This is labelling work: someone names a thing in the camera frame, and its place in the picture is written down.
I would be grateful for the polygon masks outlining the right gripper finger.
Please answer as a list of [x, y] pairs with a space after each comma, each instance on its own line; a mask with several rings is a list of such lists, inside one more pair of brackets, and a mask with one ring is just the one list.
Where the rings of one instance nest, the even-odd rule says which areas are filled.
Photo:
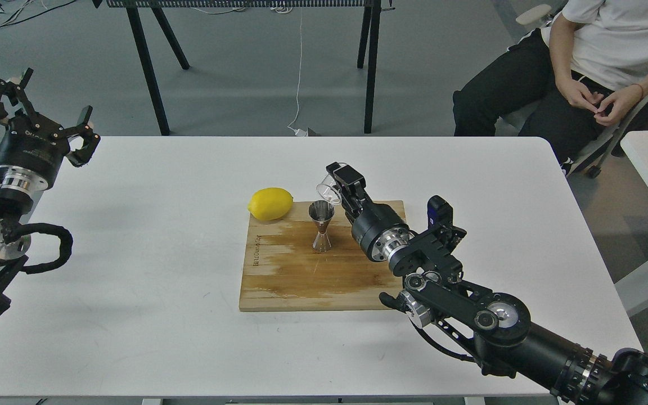
[[[334, 164], [327, 166], [329, 169], [334, 168]], [[353, 167], [349, 164], [339, 169], [335, 169], [331, 172], [334, 175], [335, 180], [340, 186], [340, 192], [342, 195], [341, 206], [344, 210], [353, 209]]]
[[335, 169], [335, 180], [340, 188], [341, 204], [347, 217], [359, 217], [371, 198], [365, 190], [366, 181], [352, 166]]

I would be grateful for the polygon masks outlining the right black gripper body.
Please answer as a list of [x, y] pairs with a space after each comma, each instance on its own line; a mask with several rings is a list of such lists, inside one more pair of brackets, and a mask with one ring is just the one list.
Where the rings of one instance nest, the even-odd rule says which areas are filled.
[[372, 262], [383, 262], [410, 243], [412, 232], [389, 205], [368, 202], [357, 214], [350, 214], [352, 237]]

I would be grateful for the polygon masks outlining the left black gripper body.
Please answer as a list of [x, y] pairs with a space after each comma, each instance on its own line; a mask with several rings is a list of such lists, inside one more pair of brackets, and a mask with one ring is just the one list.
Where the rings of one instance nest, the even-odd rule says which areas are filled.
[[5, 169], [20, 167], [36, 173], [52, 188], [62, 160], [70, 152], [69, 141], [52, 135], [61, 131], [60, 124], [39, 116], [39, 127], [25, 115], [16, 115], [8, 121], [7, 130], [0, 143], [0, 178]]

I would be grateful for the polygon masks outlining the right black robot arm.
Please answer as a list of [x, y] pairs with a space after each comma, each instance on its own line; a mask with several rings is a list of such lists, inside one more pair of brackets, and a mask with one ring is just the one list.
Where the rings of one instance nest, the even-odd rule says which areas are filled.
[[371, 200], [360, 172], [339, 162], [326, 171], [319, 194], [344, 208], [367, 258], [386, 262], [403, 282], [396, 296], [381, 292], [380, 302], [405, 313], [433, 348], [477, 364], [483, 375], [525, 375], [563, 402], [648, 404], [648, 353], [623, 348], [610, 361], [533, 323], [519, 298], [463, 279], [452, 251], [466, 231], [453, 225], [447, 201], [429, 199], [429, 225], [416, 233], [392, 207]]

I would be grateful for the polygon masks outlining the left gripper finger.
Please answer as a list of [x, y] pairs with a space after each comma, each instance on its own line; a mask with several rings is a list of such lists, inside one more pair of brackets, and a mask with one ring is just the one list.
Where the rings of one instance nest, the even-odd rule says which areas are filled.
[[[15, 80], [0, 79], [0, 125], [4, 126], [10, 133], [38, 133], [46, 130], [43, 116], [34, 110], [31, 102], [25, 94], [26, 85], [29, 83], [34, 71], [30, 67], [21, 75], [21, 78]], [[15, 112], [12, 118], [8, 117], [7, 108], [4, 99], [8, 99], [11, 106], [21, 104], [22, 110]]]
[[92, 112], [93, 107], [91, 105], [85, 106], [82, 108], [82, 113], [80, 113], [77, 125], [57, 131], [57, 140], [65, 140], [67, 146], [69, 146], [69, 140], [71, 138], [82, 139], [82, 146], [80, 146], [79, 149], [70, 150], [69, 153], [65, 155], [66, 158], [69, 159], [70, 164], [77, 168], [90, 162], [101, 140], [100, 135], [93, 131], [93, 128], [89, 123]]

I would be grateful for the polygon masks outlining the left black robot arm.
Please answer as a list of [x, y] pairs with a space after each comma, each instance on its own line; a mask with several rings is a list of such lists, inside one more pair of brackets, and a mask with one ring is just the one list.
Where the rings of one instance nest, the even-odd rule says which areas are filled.
[[[32, 74], [33, 69], [26, 69], [17, 82], [0, 79], [0, 125], [5, 128], [0, 143], [0, 316], [11, 305], [4, 291], [17, 274], [48, 272], [69, 261], [74, 239], [66, 228], [49, 223], [21, 224], [20, 219], [33, 209], [34, 193], [54, 185], [64, 159], [81, 167], [90, 161], [100, 143], [100, 136], [88, 123], [92, 107], [83, 108], [79, 123], [70, 128], [34, 110], [25, 94]], [[26, 264], [34, 233], [59, 239], [57, 259]]]

